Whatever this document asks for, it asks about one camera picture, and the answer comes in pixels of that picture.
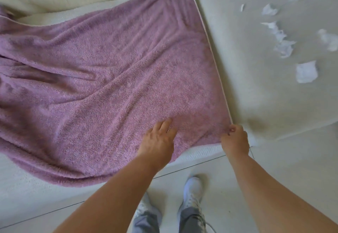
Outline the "purple fluffy towel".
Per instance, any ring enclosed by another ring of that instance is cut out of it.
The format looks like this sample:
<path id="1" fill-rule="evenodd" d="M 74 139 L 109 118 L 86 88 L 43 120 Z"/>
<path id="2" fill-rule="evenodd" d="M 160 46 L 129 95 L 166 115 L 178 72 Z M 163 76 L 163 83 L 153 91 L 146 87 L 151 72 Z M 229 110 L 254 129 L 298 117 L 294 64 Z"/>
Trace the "purple fluffy towel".
<path id="1" fill-rule="evenodd" d="M 26 172 L 103 183 L 168 117 L 171 161 L 231 124 L 195 0 L 128 0 L 46 26 L 0 9 L 0 154 Z"/>

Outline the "white right sneaker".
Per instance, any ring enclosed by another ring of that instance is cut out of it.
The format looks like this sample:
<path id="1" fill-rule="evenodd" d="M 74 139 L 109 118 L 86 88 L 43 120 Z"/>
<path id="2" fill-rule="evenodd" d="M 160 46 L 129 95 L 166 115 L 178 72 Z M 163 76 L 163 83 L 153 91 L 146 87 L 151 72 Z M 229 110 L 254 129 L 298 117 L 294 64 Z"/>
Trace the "white right sneaker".
<path id="1" fill-rule="evenodd" d="M 178 220 L 180 211 L 188 207 L 197 208 L 201 214 L 201 200 L 204 195 L 203 184 L 200 178 L 193 176 L 187 180 L 184 186 L 183 202 L 178 211 Z"/>

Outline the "grey trousers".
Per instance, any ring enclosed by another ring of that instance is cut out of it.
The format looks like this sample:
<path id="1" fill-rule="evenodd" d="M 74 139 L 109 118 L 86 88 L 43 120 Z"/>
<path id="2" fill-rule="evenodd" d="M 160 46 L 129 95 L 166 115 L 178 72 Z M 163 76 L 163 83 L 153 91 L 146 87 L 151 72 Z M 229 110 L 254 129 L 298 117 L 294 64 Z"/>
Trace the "grey trousers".
<path id="1" fill-rule="evenodd" d="M 144 211 L 133 220 L 132 233 L 160 233 L 159 223 L 162 214 L 158 209 Z M 179 233 L 207 233 L 206 222 L 197 208 L 188 207 L 180 211 Z"/>

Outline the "scattered white tissue pieces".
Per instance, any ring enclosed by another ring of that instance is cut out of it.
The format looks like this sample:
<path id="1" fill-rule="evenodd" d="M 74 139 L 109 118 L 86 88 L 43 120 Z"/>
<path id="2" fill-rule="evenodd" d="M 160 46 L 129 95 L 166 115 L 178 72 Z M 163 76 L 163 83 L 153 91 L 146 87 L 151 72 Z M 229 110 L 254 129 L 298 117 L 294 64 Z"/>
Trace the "scattered white tissue pieces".
<path id="1" fill-rule="evenodd" d="M 338 63 L 338 0 L 241 0 L 238 61 L 250 78 L 277 84 L 316 81 L 324 63 Z"/>

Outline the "person's left hand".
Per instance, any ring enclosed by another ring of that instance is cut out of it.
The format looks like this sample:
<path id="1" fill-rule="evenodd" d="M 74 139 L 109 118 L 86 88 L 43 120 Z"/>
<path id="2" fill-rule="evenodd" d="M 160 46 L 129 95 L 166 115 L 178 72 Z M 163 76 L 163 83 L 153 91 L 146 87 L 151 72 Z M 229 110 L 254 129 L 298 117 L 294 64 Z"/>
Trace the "person's left hand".
<path id="1" fill-rule="evenodd" d="M 174 139 L 152 136 L 152 128 L 145 133 L 136 157 L 145 161 L 157 173 L 170 162 Z"/>

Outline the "white left sneaker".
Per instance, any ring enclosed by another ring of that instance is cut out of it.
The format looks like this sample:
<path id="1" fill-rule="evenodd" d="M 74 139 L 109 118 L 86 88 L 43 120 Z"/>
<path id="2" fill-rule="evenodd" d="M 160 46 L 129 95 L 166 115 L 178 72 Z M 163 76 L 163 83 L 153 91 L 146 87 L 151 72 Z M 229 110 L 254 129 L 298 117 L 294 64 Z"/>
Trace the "white left sneaker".
<path id="1" fill-rule="evenodd" d="M 152 211 L 152 205 L 150 202 L 150 198 L 147 192 L 145 192 L 145 194 L 143 195 L 143 197 L 141 198 L 141 201 L 139 203 L 139 205 L 137 206 L 137 209 L 135 211 L 134 214 L 134 219 L 140 217 L 141 215 L 143 215 L 145 212 L 151 212 Z"/>

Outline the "person's right forearm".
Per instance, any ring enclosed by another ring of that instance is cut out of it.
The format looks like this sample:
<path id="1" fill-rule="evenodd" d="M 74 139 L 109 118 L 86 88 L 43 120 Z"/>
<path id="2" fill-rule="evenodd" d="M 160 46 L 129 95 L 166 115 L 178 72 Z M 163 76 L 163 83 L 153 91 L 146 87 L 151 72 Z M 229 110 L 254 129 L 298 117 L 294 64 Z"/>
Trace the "person's right forearm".
<path id="1" fill-rule="evenodd" d="M 268 174 L 248 154 L 226 154 L 260 233 L 338 233 L 338 224 Z"/>

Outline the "person's left forearm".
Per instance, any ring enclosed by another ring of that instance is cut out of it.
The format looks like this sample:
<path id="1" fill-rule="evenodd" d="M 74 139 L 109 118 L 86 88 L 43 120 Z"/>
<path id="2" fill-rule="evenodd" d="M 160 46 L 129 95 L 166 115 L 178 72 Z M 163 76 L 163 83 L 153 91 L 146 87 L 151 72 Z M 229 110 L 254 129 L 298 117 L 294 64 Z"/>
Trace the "person's left forearm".
<path id="1" fill-rule="evenodd" d="M 53 233 L 126 233 L 154 176 L 171 160 L 164 151 L 147 151 L 109 179 Z"/>

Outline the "person's right hand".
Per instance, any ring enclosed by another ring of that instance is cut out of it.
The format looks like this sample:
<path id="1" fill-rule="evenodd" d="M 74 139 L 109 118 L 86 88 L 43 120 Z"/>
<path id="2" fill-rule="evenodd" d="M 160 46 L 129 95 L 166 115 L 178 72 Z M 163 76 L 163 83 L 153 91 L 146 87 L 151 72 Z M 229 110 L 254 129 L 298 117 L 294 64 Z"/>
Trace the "person's right hand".
<path id="1" fill-rule="evenodd" d="M 229 136 L 229 131 L 222 134 L 221 146 L 229 160 L 247 157 L 249 155 L 249 142 L 247 132 L 242 136 Z"/>

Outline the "white sneaker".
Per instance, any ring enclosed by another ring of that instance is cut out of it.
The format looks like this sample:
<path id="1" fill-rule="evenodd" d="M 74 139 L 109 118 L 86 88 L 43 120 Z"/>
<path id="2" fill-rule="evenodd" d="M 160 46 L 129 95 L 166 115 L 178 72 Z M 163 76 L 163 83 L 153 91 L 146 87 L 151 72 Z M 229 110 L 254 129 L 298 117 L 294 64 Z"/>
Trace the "white sneaker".
<path id="1" fill-rule="evenodd" d="M 143 215 L 145 212 L 151 212 L 152 211 L 152 205 L 150 202 L 150 198 L 147 192 L 145 192 L 145 194 L 143 195 L 143 197 L 141 198 L 141 201 L 139 203 L 139 205 L 137 206 L 137 209 L 135 211 L 134 214 L 134 219 L 140 217 L 141 215 Z"/>
<path id="2" fill-rule="evenodd" d="M 204 195 L 203 184 L 200 178 L 193 176 L 187 180 L 184 186 L 183 202 L 178 211 L 178 220 L 180 211 L 188 207 L 197 208 L 201 214 L 201 200 Z"/>

